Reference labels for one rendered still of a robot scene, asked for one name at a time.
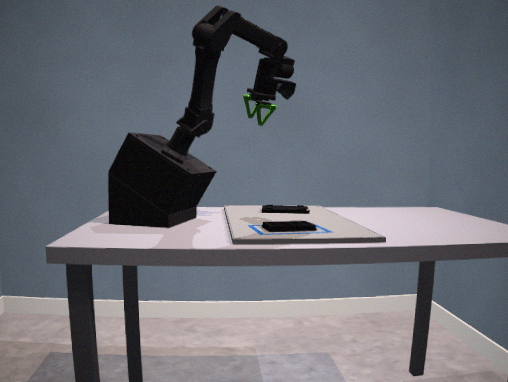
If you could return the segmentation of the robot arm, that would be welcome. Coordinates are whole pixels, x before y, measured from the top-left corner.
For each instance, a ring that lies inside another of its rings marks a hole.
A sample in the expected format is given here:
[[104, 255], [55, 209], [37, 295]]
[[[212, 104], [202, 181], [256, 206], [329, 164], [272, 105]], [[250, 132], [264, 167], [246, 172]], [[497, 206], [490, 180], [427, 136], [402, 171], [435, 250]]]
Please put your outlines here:
[[[180, 164], [184, 162], [195, 136], [200, 137], [212, 128], [212, 97], [217, 64], [232, 34], [260, 47], [258, 52], [269, 57], [259, 59], [256, 74], [288, 79], [294, 73], [295, 60], [284, 56], [288, 48], [285, 40], [240, 17], [238, 12], [222, 8], [215, 6], [192, 30], [196, 60], [191, 98], [188, 107], [185, 107], [185, 115], [176, 122], [180, 127], [161, 151]], [[265, 94], [275, 96], [277, 91], [288, 100], [294, 94], [295, 87], [296, 83], [291, 81], [268, 79]]]

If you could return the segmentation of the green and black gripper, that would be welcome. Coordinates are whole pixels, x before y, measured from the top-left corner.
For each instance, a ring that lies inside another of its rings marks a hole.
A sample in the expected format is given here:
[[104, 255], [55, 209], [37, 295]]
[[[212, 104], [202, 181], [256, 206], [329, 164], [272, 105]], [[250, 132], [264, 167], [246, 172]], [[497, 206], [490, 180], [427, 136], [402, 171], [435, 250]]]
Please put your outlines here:
[[[269, 101], [269, 99], [273, 100], [273, 101], [275, 101], [275, 99], [276, 99], [276, 96], [265, 94], [268, 79], [274, 79], [274, 77], [267, 77], [267, 76], [263, 77], [263, 76], [259, 76], [258, 74], [256, 74], [254, 88], [253, 89], [247, 88], [247, 92], [250, 91], [249, 93], [251, 93], [252, 95], [251, 94], [243, 95], [246, 109], [247, 109], [248, 118], [253, 118], [253, 116], [257, 112], [258, 125], [260, 125], [260, 126], [263, 126], [263, 124], [266, 122], [266, 120], [269, 118], [269, 116], [277, 108], [276, 105], [271, 105], [272, 103], [265, 102], [265, 101]], [[258, 93], [256, 93], [256, 92], [258, 92]], [[256, 102], [255, 103], [256, 105], [255, 105], [252, 113], [250, 113], [249, 100]], [[269, 109], [268, 113], [266, 114], [266, 116], [264, 117], [264, 119], [262, 121], [261, 121], [261, 108]]]

